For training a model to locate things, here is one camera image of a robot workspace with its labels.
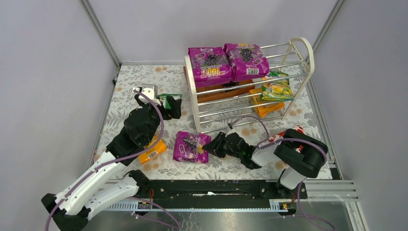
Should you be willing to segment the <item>purple candy bag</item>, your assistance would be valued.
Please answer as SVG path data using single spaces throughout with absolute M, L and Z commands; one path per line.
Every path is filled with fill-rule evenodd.
M 193 80 L 198 88 L 227 84 L 232 70 L 222 47 L 188 48 Z
M 269 74 L 268 60 L 258 45 L 226 43 L 223 51 L 231 66 L 233 82 L 262 78 Z
M 212 138 L 206 134 L 178 131 L 173 149 L 173 160 L 178 162 L 208 163 L 209 153 L 203 147 Z

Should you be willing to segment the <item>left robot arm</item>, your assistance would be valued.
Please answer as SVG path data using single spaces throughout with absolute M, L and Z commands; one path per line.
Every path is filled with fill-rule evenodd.
M 139 107 L 129 113 L 100 158 L 65 190 L 42 197 L 49 213 L 45 230 L 53 221 L 61 231 L 81 231 L 95 215 L 120 200 L 153 195 L 151 181 L 140 170 L 131 170 L 117 184 L 99 190 L 111 176 L 157 145 L 164 121 L 181 117 L 181 99 L 167 96 L 170 107 L 166 108 L 155 96 L 137 92 L 134 98 Z

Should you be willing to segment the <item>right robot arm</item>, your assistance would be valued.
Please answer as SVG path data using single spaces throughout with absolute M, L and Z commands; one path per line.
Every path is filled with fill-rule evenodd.
M 234 130 L 221 132 L 203 149 L 219 158 L 235 157 L 249 169 L 258 169 L 279 159 L 288 167 L 281 173 L 278 183 L 289 190 L 307 178 L 315 179 L 326 164 L 328 153 L 325 143 L 293 128 L 259 146 L 250 145 Z

